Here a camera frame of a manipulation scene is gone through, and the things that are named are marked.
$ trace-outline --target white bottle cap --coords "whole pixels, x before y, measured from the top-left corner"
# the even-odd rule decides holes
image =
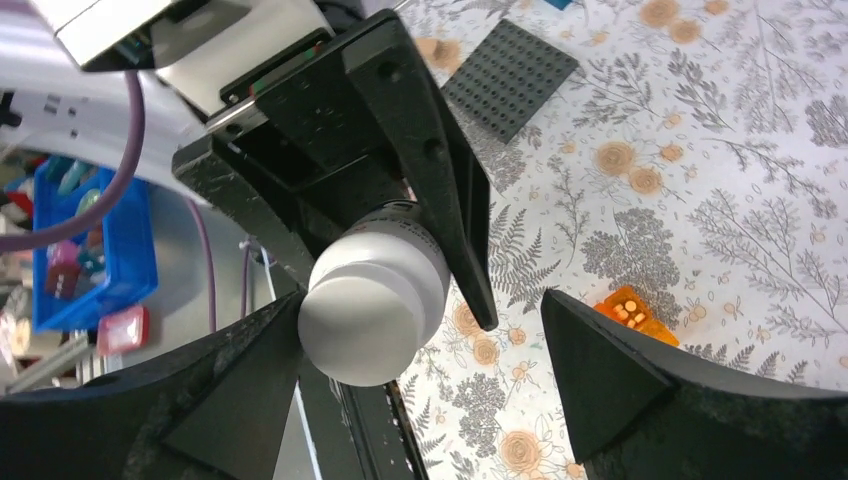
[[[421,347],[424,307],[403,276],[351,263],[324,276],[298,316],[303,350],[328,377],[358,387],[398,378]]]

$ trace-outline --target floral pattern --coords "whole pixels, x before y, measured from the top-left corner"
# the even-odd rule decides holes
[[[848,4],[410,0],[443,84],[507,18],[580,61],[503,145],[454,110],[493,190],[500,327],[455,286],[400,379],[431,478],[575,480],[538,306],[632,285],[709,361],[848,390]]]

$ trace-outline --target purple object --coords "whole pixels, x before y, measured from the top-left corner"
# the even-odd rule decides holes
[[[54,265],[76,265],[79,255],[79,246],[70,241],[62,240],[47,247],[47,264]]]

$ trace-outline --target bottle label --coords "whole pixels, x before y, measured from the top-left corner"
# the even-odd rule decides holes
[[[410,200],[391,200],[377,207],[363,217],[345,233],[345,236],[359,232],[405,232],[416,238],[416,244],[427,247],[430,253],[442,256],[442,249],[436,239],[421,225],[421,206]]]

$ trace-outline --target gray floor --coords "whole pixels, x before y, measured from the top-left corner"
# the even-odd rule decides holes
[[[208,333],[206,263],[191,215],[183,200],[168,191],[151,195],[159,289],[147,301],[151,335],[148,346],[124,356],[124,366],[143,362]],[[238,244],[245,234],[235,223],[215,212],[203,212],[214,254],[218,292],[218,324],[238,319],[241,304],[242,257]],[[254,307],[270,301],[261,268],[251,269]],[[274,480],[316,480],[312,458],[296,402],[292,402]]]

